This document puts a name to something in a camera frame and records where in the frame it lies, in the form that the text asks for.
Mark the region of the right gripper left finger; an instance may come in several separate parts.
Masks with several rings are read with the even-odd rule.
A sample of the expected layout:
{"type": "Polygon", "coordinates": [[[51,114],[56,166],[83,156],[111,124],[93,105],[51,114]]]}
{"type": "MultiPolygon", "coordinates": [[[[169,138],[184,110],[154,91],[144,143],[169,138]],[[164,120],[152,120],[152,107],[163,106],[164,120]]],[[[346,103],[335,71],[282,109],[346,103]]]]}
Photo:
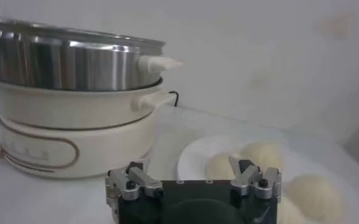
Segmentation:
{"type": "Polygon", "coordinates": [[[163,198],[163,182],[144,171],[144,162],[132,161],[125,169],[109,170],[105,177],[106,204],[118,206],[118,200],[136,201],[142,195],[157,201],[163,198]]]}

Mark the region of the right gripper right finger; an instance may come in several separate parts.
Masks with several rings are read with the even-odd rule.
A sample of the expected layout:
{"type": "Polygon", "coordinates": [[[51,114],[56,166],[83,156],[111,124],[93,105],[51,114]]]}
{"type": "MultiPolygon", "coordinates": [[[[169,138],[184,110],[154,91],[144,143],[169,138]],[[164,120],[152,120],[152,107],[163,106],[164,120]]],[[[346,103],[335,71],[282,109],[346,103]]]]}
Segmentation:
{"type": "Polygon", "coordinates": [[[261,200],[276,199],[281,201],[282,174],[278,168],[267,167],[263,172],[251,160],[229,156],[229,163],[235,178],[230,184],[241,197],[252,193],[261,200]]]}

